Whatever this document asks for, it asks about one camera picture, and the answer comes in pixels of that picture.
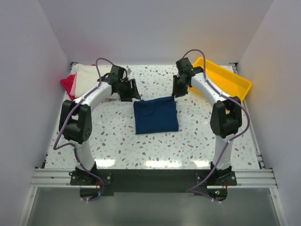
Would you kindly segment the blue Mickey t-shirt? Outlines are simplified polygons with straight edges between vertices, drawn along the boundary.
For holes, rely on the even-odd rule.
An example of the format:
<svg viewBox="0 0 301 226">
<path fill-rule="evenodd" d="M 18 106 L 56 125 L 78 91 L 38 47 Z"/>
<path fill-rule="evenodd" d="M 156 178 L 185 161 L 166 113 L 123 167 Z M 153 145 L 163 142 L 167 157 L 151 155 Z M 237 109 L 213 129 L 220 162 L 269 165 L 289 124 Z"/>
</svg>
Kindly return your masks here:
<svg viewBox="0 0 301 226">
<path fill-rule="evenodd" d="M 135 101 L 133 107 L 137 135 L 179 131 L 174 97 Z"/>
</svg>

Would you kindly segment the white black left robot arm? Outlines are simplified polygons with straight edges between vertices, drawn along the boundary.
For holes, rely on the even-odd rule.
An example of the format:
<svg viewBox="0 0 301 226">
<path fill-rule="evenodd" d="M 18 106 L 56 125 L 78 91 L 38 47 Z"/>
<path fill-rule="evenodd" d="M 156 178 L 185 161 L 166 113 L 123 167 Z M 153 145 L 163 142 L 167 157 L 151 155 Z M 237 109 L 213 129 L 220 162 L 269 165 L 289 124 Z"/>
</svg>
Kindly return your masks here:
<svg viewBox="0 0 301 226">
<path fill-rule="evenodd" d="M 84 95 L 62 104 L 59 134 L 53 149 L 58 150 L 71 145 L 81 170 L 81 180 L 87 185 L 97 181 L 97 172 L 92 170 L 96 162 L 92 157 L 89 138 L 92 134 L 92 111 L 112 94 L 118 94 L 120 101 L 132 102 L 141 99 L 135 79 L 129 79 L 125 68 L 113 65 L 109 73 L 100 76 L 92 89 Z"/>
</svg>

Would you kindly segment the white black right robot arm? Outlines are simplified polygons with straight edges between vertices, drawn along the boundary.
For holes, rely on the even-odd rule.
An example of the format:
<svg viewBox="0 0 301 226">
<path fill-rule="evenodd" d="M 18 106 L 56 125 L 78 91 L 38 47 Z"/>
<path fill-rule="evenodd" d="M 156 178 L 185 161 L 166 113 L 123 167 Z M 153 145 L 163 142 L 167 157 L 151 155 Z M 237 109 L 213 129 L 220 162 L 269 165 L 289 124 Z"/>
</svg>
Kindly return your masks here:
<svg viewBox="0 0 301 226">
<path fill-rule="evenodd" d="M 182 97 L 188 94 L 188 88 L 195 88 L 212 106 L 210 128 L 215 134 L 215 152 L 211 162 L 210 181 L 220 185 L 226 180 L 224 170 L 231 170 L 231 139 L 242 126 L 241 101 L 224 93 L 206 75 L 202 67 L 193 67 L 189 59 L 176 62 L 178 74 L 173 76 L 172 96 Z"/>
</svg>

